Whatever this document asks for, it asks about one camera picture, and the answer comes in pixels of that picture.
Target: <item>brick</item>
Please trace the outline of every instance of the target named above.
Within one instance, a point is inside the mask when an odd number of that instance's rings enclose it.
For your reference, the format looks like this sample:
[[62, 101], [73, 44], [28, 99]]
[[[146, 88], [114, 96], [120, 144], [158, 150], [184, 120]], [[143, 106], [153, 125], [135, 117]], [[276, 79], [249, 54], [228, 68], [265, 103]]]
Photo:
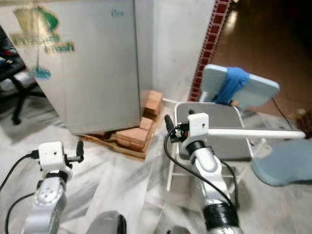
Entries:
[[153, 131], [150, 130], [148, 135], [147, 135], [147, 140], [150, 140], [152, 135], [153, 135]]
[[125, 147], [130, 147], [130, 141], [128, 140], [117, 138], [117, 143]]
[[132, 128], [116, 132], [117, 138], [143, 145], [147, 139], [148, 131], [141, 128]]
[[144, 148], [144, 145], [141, 144], [137, 144], [134, 142], [130, 142], [130, 149], [134, 150], [134, 151], [142, 151]]
[[161, 104], [162, 104], [162, 102], [158, 104], [158, 106], [157, 106], [157, 108], [155, 110], [154, 109], [145, 108], [144, 112], [157, 116], [159, 114], [159, 110], [160, 110]]
[[159, 106], [158, 106], [158, 108], [157, 108], [156, 110], [154, 110], [154, 111], [152, 112], [152, 114], [158, 116], [159, 113], [160, 113], [160, 110], [162, 110], [162, 107], [163, 107], [163, 104], [162, 104], [162, 101], [161, 101], [160, 104], [159, 104]]
[[153, 124], [153, 121], [151, 119], [142, 117], [141, 123], [140, 123], [140, 128], [145, 129], [146, 131], [149, 131], [152, 124]]
[[148, 100], [146, 102], [145, 108], [150, 110], [156, 110], [159, 107], [159, 104], [162, 102], [163, 94], [151, 90], [149, 92]]

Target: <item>sticker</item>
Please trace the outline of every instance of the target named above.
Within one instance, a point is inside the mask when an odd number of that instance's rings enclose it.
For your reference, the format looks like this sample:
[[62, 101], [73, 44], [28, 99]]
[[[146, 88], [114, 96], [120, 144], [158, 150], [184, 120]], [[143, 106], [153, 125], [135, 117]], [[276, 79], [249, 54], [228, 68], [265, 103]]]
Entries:
[[22, 32], [10, 34], [16, 47], [44, 46], [47, 54], [69, 53], [75, 51], [73, 42], [62, 42], [56, 32], [59, 19], [48, 9], [38, 6], [33, 8], [18, 8], [13, 11]]
[[43, 66], [32, 67], [30, 69], [29, 74], [34, 78], [41, 80], [47, 80], [51, 77], [51, 72], [46, 67]]
[[112, 17], [124, 16], [124, 15], [125, 15], [125, 13], [123, 11], [118, 11], [118, 10], [115, 10], [115, 9], [112, 10]]

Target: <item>white rod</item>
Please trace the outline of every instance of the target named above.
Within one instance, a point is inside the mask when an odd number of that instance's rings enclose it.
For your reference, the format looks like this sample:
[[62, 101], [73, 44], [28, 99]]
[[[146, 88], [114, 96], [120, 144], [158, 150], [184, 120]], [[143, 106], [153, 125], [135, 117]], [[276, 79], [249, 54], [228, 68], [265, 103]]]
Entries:
[[260, 140], [260, 142], [255, 146], [255, 149], [253, 150], [253, 156], [254, 157], [257, 156], [260, 151], [262, 151], [262, 149], [266, 143], [267, 143], [267, 141], [265, 138], [262, 138]]
[[226, 138], [305, 138], [302, 131], [251, 130], [251, 129], [209, 129], [208, 135]]
[[208, 96], [208, 93], [206, 91], [203, 91], [200, 96], [199, 102], [205, 102], [207, 96]]

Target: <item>blue cloth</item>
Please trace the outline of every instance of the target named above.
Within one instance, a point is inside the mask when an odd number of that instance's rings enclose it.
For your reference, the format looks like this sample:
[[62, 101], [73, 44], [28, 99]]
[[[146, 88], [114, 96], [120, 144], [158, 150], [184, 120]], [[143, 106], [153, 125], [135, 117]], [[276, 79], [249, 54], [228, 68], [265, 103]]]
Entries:
[[312, 141], [289, 140], [272, 149], [269, 156], [253, 159], [253, 171], [260, 180], [272, 186], [312, 180]]
[[249, 73], [239, 67], [228, 67], [226, 81], [219, 92], [215, 103], [229, 104], [233, 96], [243, 88], [249, 80]]

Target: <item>green logo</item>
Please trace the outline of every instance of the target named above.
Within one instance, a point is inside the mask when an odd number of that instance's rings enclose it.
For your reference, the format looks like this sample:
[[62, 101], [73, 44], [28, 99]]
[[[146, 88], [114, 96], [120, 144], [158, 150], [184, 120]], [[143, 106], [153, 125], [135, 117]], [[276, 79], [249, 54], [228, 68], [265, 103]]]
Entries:
[[13, 13], [22, 30], [10, 35], [16, 47], [43, 45], [48, 54], [75, 51], [73, 42], [62, 42], [56, 33], [59, 20], [55, 13], [42, 6], [18, 8]]

